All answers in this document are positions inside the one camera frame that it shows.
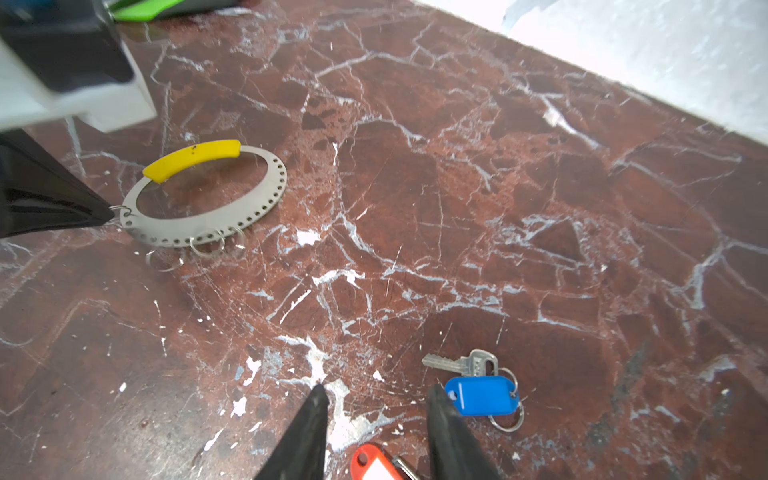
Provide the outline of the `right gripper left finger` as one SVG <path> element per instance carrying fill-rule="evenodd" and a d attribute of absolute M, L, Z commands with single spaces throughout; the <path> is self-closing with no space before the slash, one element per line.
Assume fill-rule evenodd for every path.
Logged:
<path fill-rule="evenodd" d="M 254 479 L 323 479 L 328 407 L 325 388 L 315 385 Z"/>

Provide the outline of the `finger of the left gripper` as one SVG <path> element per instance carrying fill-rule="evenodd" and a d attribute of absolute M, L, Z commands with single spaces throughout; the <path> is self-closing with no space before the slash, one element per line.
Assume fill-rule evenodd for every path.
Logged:
<path fill-rule="evenodd" d="M 1 134 L 1 237 L 98 227 L 111 204 L 96 194 L 26 132 Z"/>

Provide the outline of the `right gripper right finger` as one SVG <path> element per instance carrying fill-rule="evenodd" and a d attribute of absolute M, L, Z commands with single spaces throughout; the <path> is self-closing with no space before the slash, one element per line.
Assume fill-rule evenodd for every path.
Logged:
<path fill-rule="evenodd" d="M 429 390 L 426 419 L 432 479 L 502 479 L 439 385 Z"/>

